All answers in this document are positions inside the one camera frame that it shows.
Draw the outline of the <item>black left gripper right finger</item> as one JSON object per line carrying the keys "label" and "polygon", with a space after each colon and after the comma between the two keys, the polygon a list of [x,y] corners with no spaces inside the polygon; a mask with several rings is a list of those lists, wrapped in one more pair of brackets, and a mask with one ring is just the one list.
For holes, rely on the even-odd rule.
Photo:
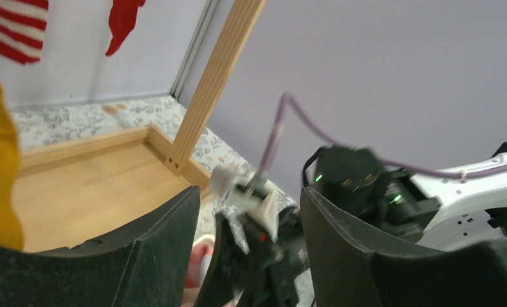
{"label": "black left gripper right finger", "polygon": [[318,306],[507,306],[507,240],[425,248],[310,187],[301,191],[300,214]]}

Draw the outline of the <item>pink patterned sock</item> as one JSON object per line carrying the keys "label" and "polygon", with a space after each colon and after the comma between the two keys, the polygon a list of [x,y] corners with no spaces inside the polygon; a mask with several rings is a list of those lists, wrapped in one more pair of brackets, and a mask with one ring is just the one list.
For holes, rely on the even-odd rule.
{"label": "pink patterned sock", "polygon": [[214,246],[212,234],[204,234],[193,242],[181,307],[200,305],[199,299],[205,299],[208,306],[234,306],[232,299],[226,299],[225,304],[217,302],[219,287],[208,281]]}

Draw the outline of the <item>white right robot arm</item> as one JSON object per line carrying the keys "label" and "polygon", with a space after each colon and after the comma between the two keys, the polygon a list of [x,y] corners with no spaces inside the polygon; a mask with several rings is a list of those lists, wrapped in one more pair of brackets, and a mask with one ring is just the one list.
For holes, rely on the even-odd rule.
{"label": "white right robot arm", "polygon": [[217,214],[196,306],[297,306],[310,271],[317,306],[507,306],[507,142],[443,171],[388,169],[367,148],[321,147],[299,207],[232,169],[209,186],[245,210],[249,252]]}

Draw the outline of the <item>wooden hanger stand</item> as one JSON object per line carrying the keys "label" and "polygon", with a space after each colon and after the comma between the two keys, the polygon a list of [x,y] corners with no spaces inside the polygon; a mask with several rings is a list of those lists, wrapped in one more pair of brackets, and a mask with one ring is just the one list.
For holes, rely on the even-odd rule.
{"label": "wooden hanger stand", "polygon": [[191,186],[200,205],[213,200],[210,175],[192,153],[264,6],[232,4],[174,139],[145,125],[24,152],[13,203],[25,251],[76,246]]}

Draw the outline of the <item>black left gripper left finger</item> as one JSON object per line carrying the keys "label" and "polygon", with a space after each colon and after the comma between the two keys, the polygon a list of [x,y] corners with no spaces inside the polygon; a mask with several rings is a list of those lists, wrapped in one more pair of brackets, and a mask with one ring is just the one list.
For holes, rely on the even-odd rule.
{"label": "black left gripper left finger", "polygon": [[0,306],[179,306],[199,207],[190,186],[74,248],[0,247]]}

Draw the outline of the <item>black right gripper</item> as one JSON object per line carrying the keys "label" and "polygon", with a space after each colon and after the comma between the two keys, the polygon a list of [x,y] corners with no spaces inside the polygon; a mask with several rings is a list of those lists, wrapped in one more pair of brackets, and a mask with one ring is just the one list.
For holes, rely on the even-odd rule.
{"label": "black right gripper", "polygon": [[248,214],[237,217],[249,251],[236,243],[228,219],[215,215],[215,247],[195,306],[224,306],[236,295],[238,306],[296,306],[295,279],[309,269],[309,257],[297,207],[277,216],[277,240]]}

